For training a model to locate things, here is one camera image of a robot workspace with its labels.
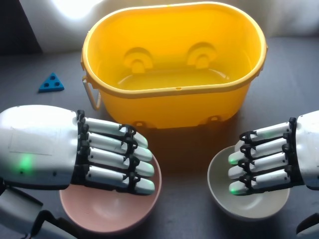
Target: yellow bin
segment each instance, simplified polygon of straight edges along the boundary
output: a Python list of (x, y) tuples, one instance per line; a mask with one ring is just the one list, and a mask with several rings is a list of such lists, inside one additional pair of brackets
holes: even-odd
[(126, 8), (87, 34), (83, 83), (93, 108), (102, 99), (119, 123), (195, 126), (236, 114), (266, 52), (258, 24), (227, 4)]

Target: gray table surface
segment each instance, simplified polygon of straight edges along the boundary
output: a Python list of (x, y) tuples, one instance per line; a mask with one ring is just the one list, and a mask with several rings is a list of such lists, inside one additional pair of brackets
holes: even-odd
[[(319, 110), (319, 38), (271, 38), (264, 70), (249, 89), (243, 107), (231, 120), (206, 128), (145, 131), (162, 170), (162, 192), (149, 218), (124, 235), (83, 238), (140, 239), (292, 239), (296, 226), (319, 211), (319, 192), (291, 190), (275, 216), (245, 223), (225, 215), (212, 201), (206, 181), (208, 165), (221, 149), (235, 144), (247, 130), (287, 121)], [(65, 90), (38, 94), (40, 84), (55, 72)], [(0, 58), (0, 112), (13, 106), (43, 104), (83, 109), (89, 117), (112, 120), (105, 109), (94, 111), (81, 78), (80, 52)], [(25, 190), (57, 217), (63, 211), (57, 191)], [(0, 238), (21, 235), (0, 226)]]

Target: bin rim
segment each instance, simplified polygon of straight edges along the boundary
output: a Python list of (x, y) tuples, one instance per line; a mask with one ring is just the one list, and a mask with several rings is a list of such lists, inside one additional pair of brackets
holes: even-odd
[[(87, 57), (88, 45), (95, 29), (107, 18), (123, 11), (129, 11), (129, 10), (135, 10), (135, 9), (176, 7), (176, 6), (200, 5), (200, 4), (213, 4), (213, 5), (229, 7), (239, 12), (240, 14), (244, 15), (253, 24), (259, 36), (259, 40), (261, 42), (261, 54), (255, 67), (244, 77), (233, 82), (224, 83), (224, 84), (215, 84), (215, 85), (183, 86), (183, 87), (156, 88), (156, 89), (145, 89), (145, 90), (123, 90), (123, 89), (110, 86), (107, 83), (103, 82), (92, 71), (88, 61), (88, 57)], [(150, 97), (160, 97), (160, 96), (177, 96), (177, 95), (191, 95), (191, 94), (205, 94), (205, 93), (222, 93), (222, 92), (230, 92), (230, 91), (237, 90), (249, 84), (254, 78), (256, 78), (259, 75), (260, 71), (263, 69), (267, 50), (268, 50), (268, 46), (267, 46), (263, 31), (261, 30), (257, 22), (250, 15), (229, 4), (213, 2), (213, 1), (200, 1), (200, 2), (190, 2), (190, 3), (154, 5), (154, 6), (128, 7), (128, 8), (123, 8), (123, 9), (114, 11), (106, 15), (101, 20), (99, 20), (88, 32), (84, 40), (84, 44), (82, 48), (81, 65), (82, 65), (82, 69), (86, 71), (88, 83), (90, 83), (94, 89), (99, 89), (100, 91), (103, 91), (110, 95), (120, 97), (120, 98), (125, 98), (125, 99), (139, 99), (139, 98), (150, 98)]]

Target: pink bowl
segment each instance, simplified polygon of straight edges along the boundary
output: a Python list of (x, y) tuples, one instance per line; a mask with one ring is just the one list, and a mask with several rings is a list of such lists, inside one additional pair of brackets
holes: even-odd
[(155, 193), (136, 196), (70, 185), (60, 191), (64, 211), (80, 227), (95, 233), (119, 233), (142, 222), (154, 207), (161, 189), (160, 166), (155, 157), (151, 161), (155, 175)]

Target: black panel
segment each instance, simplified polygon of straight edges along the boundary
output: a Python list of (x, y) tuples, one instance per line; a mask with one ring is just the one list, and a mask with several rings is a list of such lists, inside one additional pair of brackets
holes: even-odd
[(41, 52), (19, 0), (1, 0), (0, 55)]

